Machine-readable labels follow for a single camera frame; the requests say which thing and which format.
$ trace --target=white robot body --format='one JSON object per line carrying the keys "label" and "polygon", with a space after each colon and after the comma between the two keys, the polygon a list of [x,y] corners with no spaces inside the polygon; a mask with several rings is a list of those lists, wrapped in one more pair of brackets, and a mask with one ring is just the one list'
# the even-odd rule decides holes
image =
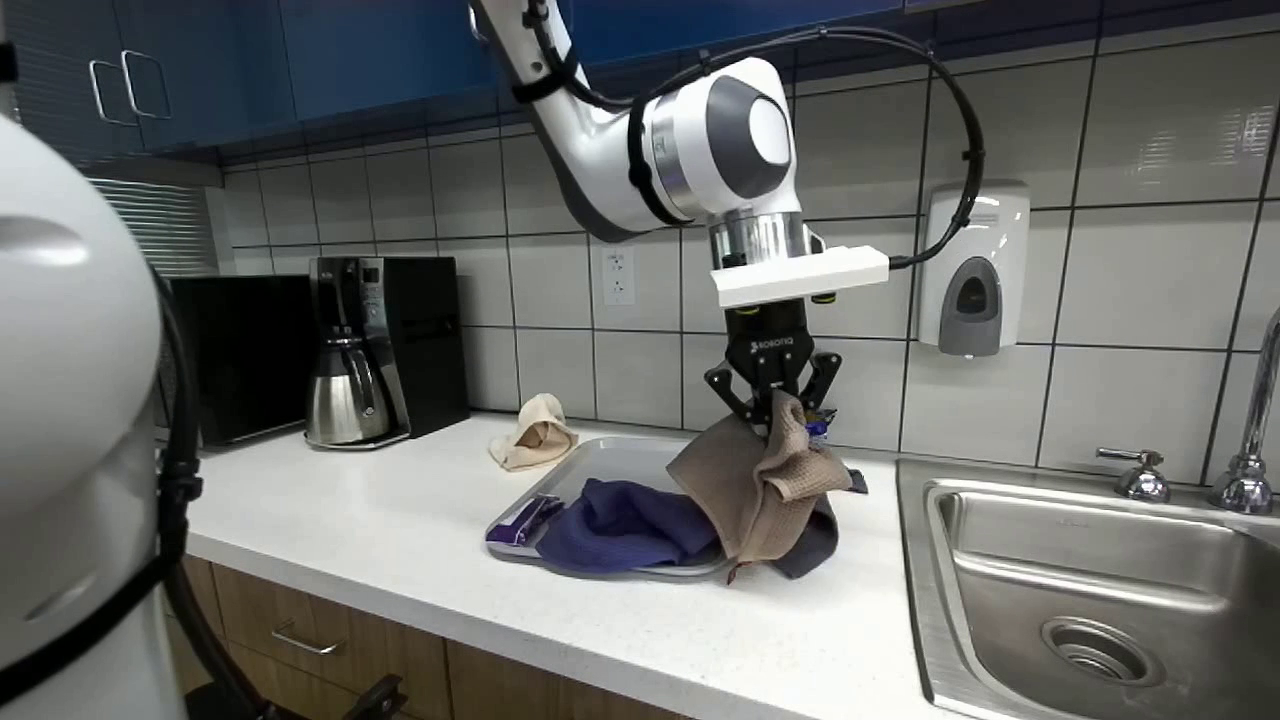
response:
{"label": "white robot body", "polygon": [[[0,670],[156,552],[161,310],[103,197],[0,115]],[[156,601],[0,720],[183,718]]]}

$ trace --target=backsplash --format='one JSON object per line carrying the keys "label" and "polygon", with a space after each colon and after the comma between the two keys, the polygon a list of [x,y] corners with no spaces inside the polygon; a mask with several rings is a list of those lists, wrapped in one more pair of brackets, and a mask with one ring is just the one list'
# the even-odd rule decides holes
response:
{"label": "backsplash", "polygon": [[[1219,472],[1280,305],[1276,69],[1280,18],[956,65],[987,181],[1034,189],[1019,346],[997,359],[913,346],[913,276],[813,310],[815,346],[845,352],[831,439],[1047,469],[1162,450],[1170,475]],[[908,253],[927,191],[964,171],[948,98],[913,69],[792,75],[810,224]],[[582,421],[723,418],[704,388],[723,352],[704,227],[588,240],[525,125],[235,165],[207,205],[225,272],[456,258],[481,409],[555,393]],[[603,290],[618,259],[636,296]]]}

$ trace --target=coffee maker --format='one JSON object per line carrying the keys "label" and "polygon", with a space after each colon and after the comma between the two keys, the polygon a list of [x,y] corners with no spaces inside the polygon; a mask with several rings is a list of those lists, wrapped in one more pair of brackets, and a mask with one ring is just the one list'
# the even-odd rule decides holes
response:
{"label": "coffee maker", "polygon": [[472,412],[451,258],[315,266],[323,348],[313,382],[313,450],[387,450]]}

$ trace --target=sink basin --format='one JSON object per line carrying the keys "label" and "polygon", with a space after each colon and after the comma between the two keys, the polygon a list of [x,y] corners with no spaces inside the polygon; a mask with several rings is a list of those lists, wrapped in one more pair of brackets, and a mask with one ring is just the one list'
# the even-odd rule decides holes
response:
{"label": "sink basin", "polygon": [[964,718],[1280,707],[1280,523],[1101,486],[903,469],[924,691]]}

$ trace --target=white countertop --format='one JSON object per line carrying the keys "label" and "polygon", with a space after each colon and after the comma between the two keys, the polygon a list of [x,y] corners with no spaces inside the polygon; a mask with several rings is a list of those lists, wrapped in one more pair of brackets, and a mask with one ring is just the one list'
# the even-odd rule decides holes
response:
{"label": "white countertop", "polygon": [[[508,426],[472,418],[384,452],[313,452],[296,434],[214,457],[194,558],[680,718],[937,718],[913,654],[893,465],[856,465],[872,491],[831,497],[842,552],[804,581],[572,581],[485,548],[485,528],[549,472],[488,460]],[[688,439],[586,435],[672,457]]]}

